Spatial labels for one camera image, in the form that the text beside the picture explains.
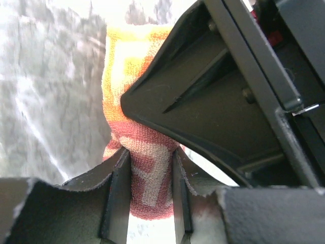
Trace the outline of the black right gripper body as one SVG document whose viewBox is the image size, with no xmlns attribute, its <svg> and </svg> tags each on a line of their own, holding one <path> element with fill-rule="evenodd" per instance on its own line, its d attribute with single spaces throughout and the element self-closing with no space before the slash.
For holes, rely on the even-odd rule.
<svg viewBox="0 0 325 244">
<path fill-rule="evenodd" d="M 303 103 L 279 58 L 242 1 L 205 1 L 210 15 L 303 185 L 321 181 L 287 119 Z"/>
</svg>

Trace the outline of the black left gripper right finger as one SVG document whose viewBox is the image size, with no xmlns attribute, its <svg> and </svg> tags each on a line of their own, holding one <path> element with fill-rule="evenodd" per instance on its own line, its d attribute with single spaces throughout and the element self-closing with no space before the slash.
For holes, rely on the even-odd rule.
<svg viewBox="0 0 325 244">
<path fill-rule="evenodd" d="M 324 189 L 221 185 L 173 154 L 176 243 L 324 243 Z"/>
</svg>

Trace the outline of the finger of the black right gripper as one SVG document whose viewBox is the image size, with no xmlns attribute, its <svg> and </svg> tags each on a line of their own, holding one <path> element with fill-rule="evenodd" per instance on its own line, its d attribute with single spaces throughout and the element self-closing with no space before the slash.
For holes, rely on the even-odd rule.
<svg viewBox="0 0 325 244">
<path fill-rule="evenodd" d="M 284 184 L 284 153 L 247 86 L 206 2 L 178 20 L 123 113 L 202 155 L 239 185 Z"/>
</svg>

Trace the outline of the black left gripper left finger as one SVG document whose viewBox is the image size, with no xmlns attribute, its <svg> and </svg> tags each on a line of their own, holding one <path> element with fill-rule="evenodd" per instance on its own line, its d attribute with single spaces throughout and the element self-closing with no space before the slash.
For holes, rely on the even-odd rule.
<svg viewBox="0 0 325 244">
<path fill-rule="evenodd" d="M 127 149 L 63 185 L 1 179 L 1 243 L 126 243 L 131 201 Z"/>
</svg>

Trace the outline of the striped rabbit print towel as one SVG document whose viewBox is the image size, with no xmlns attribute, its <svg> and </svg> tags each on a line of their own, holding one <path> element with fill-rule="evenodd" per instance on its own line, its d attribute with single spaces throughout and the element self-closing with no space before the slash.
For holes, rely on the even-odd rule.
<svg viewBox="0 0 325 244">
<path fill-rule="evenodd" d="M 144 220 L 173 214 L 172 155 L 179 144 L 171 138 L 128 119 L 121 96 L 146 71 L 171 31 L 168 25 L 109 26 L 102 75 L 103 112 L 111 140 L 103 158 L 120 148 L 131 157 L 131 214 Z"/>
</svg>

